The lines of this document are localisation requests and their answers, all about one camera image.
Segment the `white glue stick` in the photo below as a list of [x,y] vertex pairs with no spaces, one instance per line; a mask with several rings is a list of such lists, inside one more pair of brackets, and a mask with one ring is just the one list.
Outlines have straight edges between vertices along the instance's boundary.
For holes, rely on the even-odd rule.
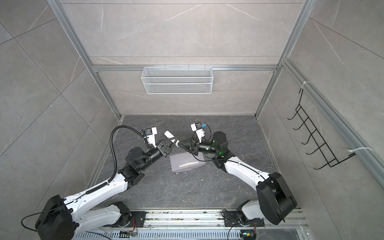
[[177,139],[171,132],[169,131],[166,131],[164,133],[164,135],[173,143],[175,144],[177,147],[179,146],[179,139]]

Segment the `beige letter paper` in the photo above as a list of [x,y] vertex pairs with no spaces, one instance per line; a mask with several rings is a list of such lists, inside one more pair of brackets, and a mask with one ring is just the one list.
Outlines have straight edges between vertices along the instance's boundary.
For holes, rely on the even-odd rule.
[[198,164],[198,163],[199,163],[199,162],[189,162],[189,163],[180,165],[179,167],[180,167],[180,168],[185,168],[185,167],[187,167],[187,166],[196,165],[196,164]]

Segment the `grey purple envelope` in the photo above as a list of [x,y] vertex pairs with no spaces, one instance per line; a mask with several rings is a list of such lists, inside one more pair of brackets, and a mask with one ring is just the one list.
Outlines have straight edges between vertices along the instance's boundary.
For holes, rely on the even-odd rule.
[[[190,153],[173,155],[173,156],[170,156],[170,162],[171,162],[171,169],[173,173],[190,171],[190,170],[202,167],[206,164],[202,153],[199,153],[198,156],[193,156]],[[196,165],[187,166],[185,168],[179,167],[180,165],[183,165],[189,162],[199,162],[199,163]]]

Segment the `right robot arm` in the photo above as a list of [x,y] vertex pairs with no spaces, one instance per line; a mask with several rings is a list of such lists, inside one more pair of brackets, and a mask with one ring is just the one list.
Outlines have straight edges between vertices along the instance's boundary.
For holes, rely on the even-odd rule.
[[283,176],[258,170],[240,160],[228,148],[227,136],[223,132],[213,133],[210,141],[193,136],[177,143],[177,146],[194,156],[210,154],[209,162],[218,169],[231,174],[257,192],[257,200],[247,201],[237,208],[237,218],[241,225],[258,219],[267,219],[278,225],[294,210],[298,203]]

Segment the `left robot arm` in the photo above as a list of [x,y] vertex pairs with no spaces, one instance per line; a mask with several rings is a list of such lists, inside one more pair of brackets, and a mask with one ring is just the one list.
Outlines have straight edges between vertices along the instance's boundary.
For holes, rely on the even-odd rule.
[[108,198],[122,193],[144,177],[143,170],[162,157],[167,157],[179,140],[160,141],[155,148],[144,152],[140,147],[132,148],[126,156],[126,165],[112,179],[78,194],[62,198],[51,197],[40,213],[35,228],[42,240],[70,240],[85,229],[81,221],[85,213]]

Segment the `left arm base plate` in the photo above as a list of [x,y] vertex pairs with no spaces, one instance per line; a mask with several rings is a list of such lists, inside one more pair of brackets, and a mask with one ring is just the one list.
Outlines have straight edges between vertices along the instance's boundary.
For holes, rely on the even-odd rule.
[[147,212],[145,211],[133,211],[131,212],[131,216],[129,217],[129,222],[127,224],[127,228],[133,228],[133,220],[135,220],[136,228],[143,228]]

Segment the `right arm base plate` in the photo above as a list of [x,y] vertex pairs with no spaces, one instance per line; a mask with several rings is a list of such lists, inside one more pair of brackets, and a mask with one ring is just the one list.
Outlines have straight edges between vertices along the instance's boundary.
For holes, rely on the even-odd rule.
[[232,227],[239,223],[239,218],[236,211],[222,210],[221,215],[224,219],[225,227]]

